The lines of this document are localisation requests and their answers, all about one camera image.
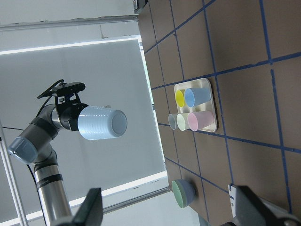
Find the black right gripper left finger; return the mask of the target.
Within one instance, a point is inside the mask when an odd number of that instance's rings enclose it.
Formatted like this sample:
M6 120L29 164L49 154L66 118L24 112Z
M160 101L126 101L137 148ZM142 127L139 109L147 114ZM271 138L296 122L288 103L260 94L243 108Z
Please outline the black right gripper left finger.
M100 226L103 220L101 188L91 188L71 221L72 226Z

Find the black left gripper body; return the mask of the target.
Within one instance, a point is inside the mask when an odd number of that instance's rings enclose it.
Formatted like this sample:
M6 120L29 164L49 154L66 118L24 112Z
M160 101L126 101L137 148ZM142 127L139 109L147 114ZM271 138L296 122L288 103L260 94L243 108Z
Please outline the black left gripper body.
M70 131L78 131L79 115L87 104L82 103L78 93L67 94L63 97L55 97L55 109L60 124Z

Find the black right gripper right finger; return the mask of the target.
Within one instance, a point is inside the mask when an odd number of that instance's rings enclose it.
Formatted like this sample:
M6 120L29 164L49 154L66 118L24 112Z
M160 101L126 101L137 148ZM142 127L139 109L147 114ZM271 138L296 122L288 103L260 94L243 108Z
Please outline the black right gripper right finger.
M248 186L237 187L236 219L241 226L277 226L276 216Z

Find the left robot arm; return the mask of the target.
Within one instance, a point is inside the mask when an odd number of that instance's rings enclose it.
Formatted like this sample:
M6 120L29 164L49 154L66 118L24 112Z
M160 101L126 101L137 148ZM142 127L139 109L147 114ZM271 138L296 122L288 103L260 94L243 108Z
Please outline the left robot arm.
M60 130L77 131L79 113L87 107L77 93L55 97L44 103L29 126L8 147L9 153L31 170L47 226L71 216L71 208L59 171L57 154L51 141Z

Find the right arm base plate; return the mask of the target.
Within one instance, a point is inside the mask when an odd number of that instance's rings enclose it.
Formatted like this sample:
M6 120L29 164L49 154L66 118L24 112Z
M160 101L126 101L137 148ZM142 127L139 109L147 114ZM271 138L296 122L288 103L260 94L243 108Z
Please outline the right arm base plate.
M232 211L232 220L226 222L225 226L240 226L238 220L236 219L236 199L237 199L237 187L236 185L228 185L229 195L230 195L230 204ZM276 216L278 226L299 226L301 220L298 219L295 215L289 213L285 209L272 204L271 202L258 197L263 204Z

